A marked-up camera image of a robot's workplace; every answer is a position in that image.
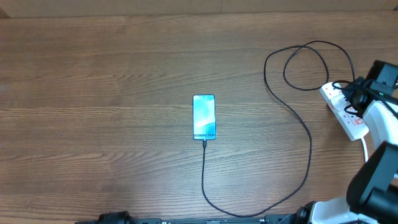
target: smartphone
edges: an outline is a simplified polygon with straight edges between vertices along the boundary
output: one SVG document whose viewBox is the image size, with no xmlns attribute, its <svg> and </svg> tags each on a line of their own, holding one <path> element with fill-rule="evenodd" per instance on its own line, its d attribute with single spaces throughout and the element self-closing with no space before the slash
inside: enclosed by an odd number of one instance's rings
<svg viewBox="0 0 398 224">
<path fill-rule="evenodd" d="M 214 95 L 193 96 L 193 138 L 216 139 L 216 101 Z"/>
</svg>

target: white power strip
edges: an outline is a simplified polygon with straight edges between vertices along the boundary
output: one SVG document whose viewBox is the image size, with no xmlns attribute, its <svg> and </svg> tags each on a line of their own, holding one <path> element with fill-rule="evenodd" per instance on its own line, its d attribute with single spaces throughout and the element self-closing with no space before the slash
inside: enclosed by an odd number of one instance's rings
<svg viewBox="0 0 398 224">
<path fill-rule="evenodd" d="M 344 108 L 349 105 L 349 102 L 346 101 L 341 90 L 335 89 L 330 82 L 324 84 L 319 91 L 351 141 L 361 139 L 369 132 L 369 128 L 366 126 L 362 118 L 344 111 Z M 356 112 L 352 107 L 349 108 L 348 111 Z"/>
</svg>

